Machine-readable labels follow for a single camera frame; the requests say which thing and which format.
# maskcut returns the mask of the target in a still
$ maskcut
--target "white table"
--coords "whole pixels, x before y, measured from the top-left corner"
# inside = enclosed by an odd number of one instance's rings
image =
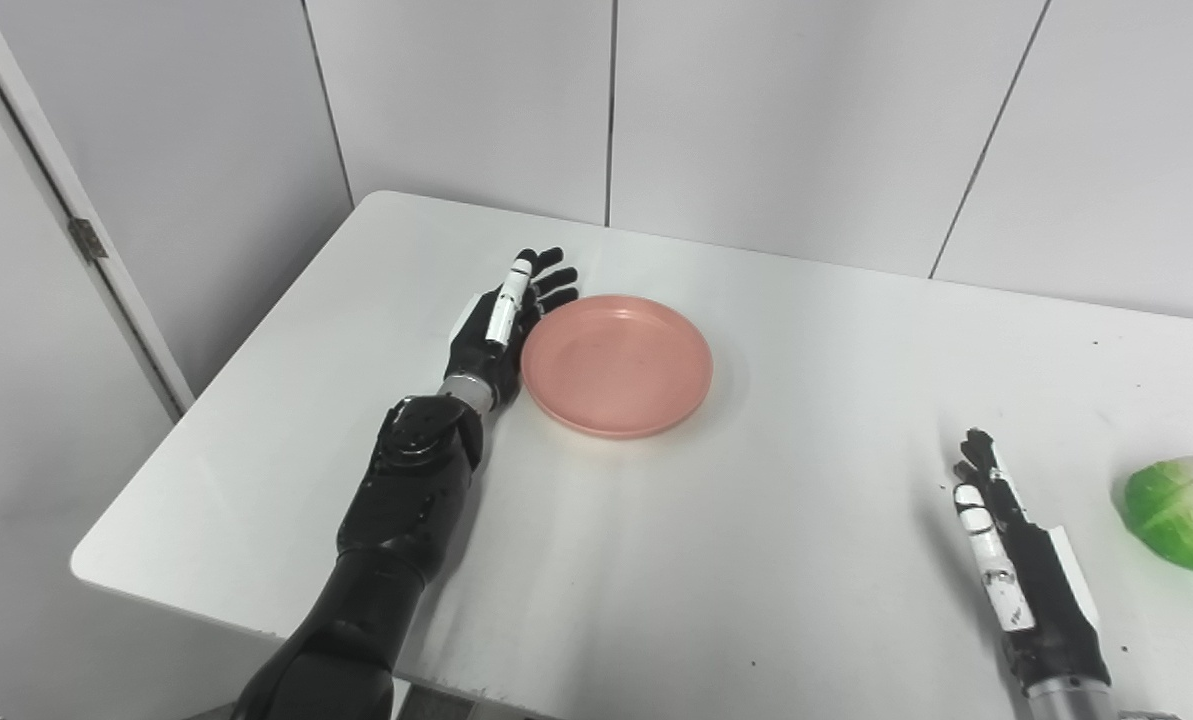
[[[701,410],[602,441],[527,395],[499,421],[398,674],[564,720],[1006,719],[997,631],[948,496],[997,434],[1067,523],[1127,707],[1193,720],[1193,573],[1111,483],[1193,452],[1193,322],[375,193],[72,558],[78,577],[286,635],[388,406],[435,389],[472,292],[563,246],[583,292],[705,334]]]

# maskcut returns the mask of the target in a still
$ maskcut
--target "white wall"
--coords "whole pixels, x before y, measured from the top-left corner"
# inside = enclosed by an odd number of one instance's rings
[[[1040,0],[628,0],[610,224],[929,274]]]
[[[1193,316],[1193,0],[1052,5],[937,277]]]
[[[307,0],[353,197],[602,223],[611,0]]]
[[[298,0],[0,0],[17,63],[203,389],[350,212]]]
[[[67,570],[169,418],[47,192],[0,110],[0,712],[193,715],[235,697],[272,646]]]

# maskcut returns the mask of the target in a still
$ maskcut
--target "robotic arm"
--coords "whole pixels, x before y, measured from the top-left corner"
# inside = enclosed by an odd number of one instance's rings
[[[231,720],[381,720],[418,598],[439,573],[486,447],[482,420],[520,389],[520,348],[542,315],[577,299],[574,268],[539,278],[558,247],[523,250],[477,300],[445,383],[387,414],[339,528],[339,559],[303,623],[245,685]]]

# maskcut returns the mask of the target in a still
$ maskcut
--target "door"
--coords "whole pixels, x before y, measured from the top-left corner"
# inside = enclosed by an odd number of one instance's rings
[[[271,647],[67,569],[171,420],[12,128],[0,101],[0,712],[192,715],[234,697]]]

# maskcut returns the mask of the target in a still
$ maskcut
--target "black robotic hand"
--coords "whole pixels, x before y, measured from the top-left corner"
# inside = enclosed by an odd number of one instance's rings
[[[555,268],[558,247],[540,254],[521,250],[499,287],[481,296],[449,347],[445,377],[471,375],[494,389],[494,409],[520,391],[520,350],[542,316],[577,299],[577,269]]]

